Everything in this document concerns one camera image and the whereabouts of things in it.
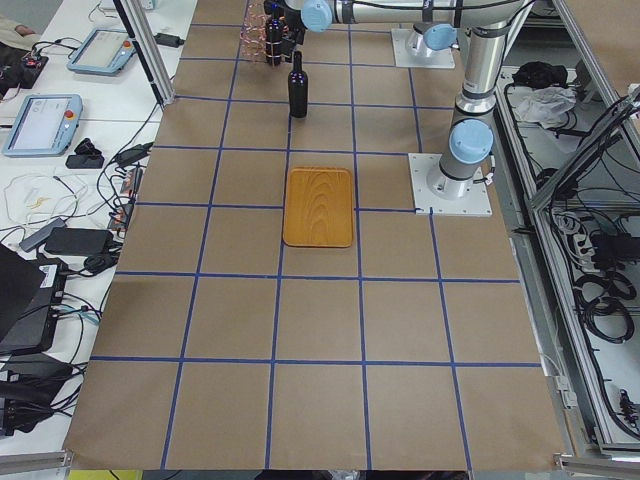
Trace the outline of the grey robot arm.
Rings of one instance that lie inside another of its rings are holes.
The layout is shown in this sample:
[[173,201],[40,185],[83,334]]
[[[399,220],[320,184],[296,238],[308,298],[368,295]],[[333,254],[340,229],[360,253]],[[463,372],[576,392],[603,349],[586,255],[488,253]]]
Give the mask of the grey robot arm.
[[464,79],[446,151],[428,173],[430,189],[446,200],[469,193],[473,177],[491,152],[494,136],[488,118],[496,100],[497,77],[516,18],[529,1],[436,1],[434,16],[470,30]]
[[507,25],[525,1],[265,1],[265,14],[284,20],[287,32],[276,51],[287,62],[307,31],[322,33],[333,24],[444,23],[454,28]]

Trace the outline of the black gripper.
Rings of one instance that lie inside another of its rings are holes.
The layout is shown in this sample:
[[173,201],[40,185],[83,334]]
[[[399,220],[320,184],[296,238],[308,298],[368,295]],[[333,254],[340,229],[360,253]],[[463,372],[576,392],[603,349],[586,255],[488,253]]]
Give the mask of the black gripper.
[[285,26],[280,43],[281,60],[291,63],[296,49],[304,43],[306,28],[304,26]]

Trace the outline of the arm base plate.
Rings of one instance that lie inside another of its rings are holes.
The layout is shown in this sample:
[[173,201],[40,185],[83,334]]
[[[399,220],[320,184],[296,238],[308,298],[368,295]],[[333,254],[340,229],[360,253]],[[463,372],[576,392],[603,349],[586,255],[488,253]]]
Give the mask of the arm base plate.
[[413,29],[391,30],[395,66],[401,68],[453,69],[455,61],[451,48],[429,48],[421,33]]
[[467,180],[452,180],[440,169],[441,154],[409,153],[409,172],[417,215],[490,217],[488,187],[480,167]]

